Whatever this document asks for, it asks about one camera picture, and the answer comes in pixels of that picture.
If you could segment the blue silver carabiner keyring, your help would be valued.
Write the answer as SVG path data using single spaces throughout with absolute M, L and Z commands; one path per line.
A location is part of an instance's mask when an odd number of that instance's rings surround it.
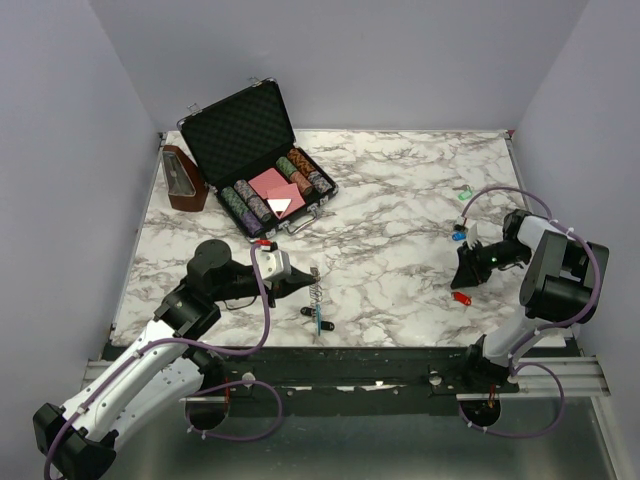
M 310 307 L 312 310 L 312 318 L 316 324 L 316 332 L 317 335 L 321 335 L 321 322 L 322 322 L 322 312 L 321 312 L 321 302 L 322 302 L 322 287 L 320 285 L 321 275 L 319 269 L 315 266 L 310 268 L 310 274 L 314 279 L 314 283 L 309 287 L 310 294 Z

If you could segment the red key tag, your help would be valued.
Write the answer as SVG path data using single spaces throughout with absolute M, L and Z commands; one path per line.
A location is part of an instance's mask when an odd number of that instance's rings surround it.
M 470 306 L 472 304 L 472 299 L 461 292 L 453 292 L 452 298 L 465 306 Z

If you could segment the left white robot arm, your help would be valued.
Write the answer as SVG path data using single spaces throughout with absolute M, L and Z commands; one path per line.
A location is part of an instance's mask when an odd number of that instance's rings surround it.
M 44 455 L 43 476 L 98 479 L 116 457 L 118 417 L 164 368 L 178 359 L 193 365 L 187 382 L 201 395 L 214 393 L 222 380 L 225 356 L 248 357 L 266 343 L 271 319 L 250 348 L 209 345 L 201 337 L 220 319 L 219 305 L 228 300 L 258 298 L 269 314 L 278 299 L 315 284 L 315 278 L 290 264 L 288 254 L 268 240 L 250 247 L 248 266 L 234 261 L 229 245 L 206 240 L 188 261 L 186 275 L 167 294 L 139 337 L 91 384 L 56 406 L 46 403 L 33 416 L 38 450 Z

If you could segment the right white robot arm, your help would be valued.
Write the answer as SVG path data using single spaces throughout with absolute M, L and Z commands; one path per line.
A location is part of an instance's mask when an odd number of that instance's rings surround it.
M 460 379 L 480 392 L 503 384 L 520 358 L 544 337 L 595 313 L 609 249 L 580 242 L 559 225 L 516 209 L 504 218 L 503 238 L 484 245 L 473 229 L 456 250 L 458 267 L 450 288 L 458 291 L 486 283 L 495 270 L 526 266 L 520 310 L 506 324 L 467 348 Z

